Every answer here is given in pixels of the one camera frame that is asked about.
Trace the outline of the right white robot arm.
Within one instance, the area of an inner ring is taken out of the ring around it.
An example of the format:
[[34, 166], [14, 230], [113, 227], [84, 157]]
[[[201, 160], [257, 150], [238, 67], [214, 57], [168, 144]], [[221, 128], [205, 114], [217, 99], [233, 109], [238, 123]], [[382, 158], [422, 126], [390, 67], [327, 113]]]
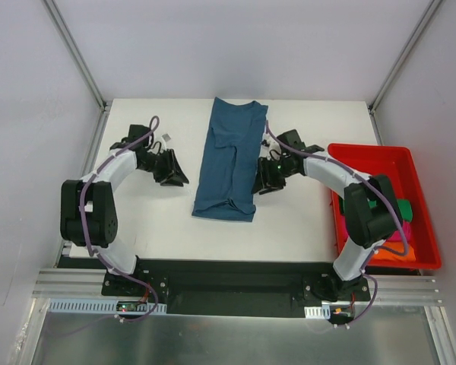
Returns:
[[329, 273], [312, 284], [311, 290], [320, 300], [344, 300], [363, 279], [375, 252], [403, 230], [391, 180], [385, 174], [354, 170], [324, 148], [306, 145], [295, 129], [262, 144], [265, 150], [257, 161], [253, 193], [279, 191], [288, 177], [300, 174], [319, 181], [341, 199], [347, 241]]

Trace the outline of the blue t shirt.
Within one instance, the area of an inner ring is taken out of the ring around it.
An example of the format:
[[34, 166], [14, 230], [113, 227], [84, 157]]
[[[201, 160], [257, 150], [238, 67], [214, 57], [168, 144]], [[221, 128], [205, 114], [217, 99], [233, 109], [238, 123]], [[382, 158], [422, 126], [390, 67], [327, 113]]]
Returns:
[[234, 105], [214, 99], [192, 216], [253, 220], [252, 187], [267, 113], [268, 106], [257, 101]]

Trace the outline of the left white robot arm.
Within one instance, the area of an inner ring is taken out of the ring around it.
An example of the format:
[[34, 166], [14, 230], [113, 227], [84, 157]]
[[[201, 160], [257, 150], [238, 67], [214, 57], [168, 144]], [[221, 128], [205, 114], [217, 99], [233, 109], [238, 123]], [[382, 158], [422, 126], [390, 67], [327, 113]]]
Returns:
[[97, 167], [62, 183], [60, 233], [103, 263], [104, 295], [140, 297], [143, 302], [154, 295], [139, 258], [119, 238], [114, 192], [137, 170], [151, 173], [161, 186], [188, 184], [175, 151], [154, 135], [159, 124], [159, 117], [153, 116], [148, 125], [130, 125], [127, 136], [111, 145]]

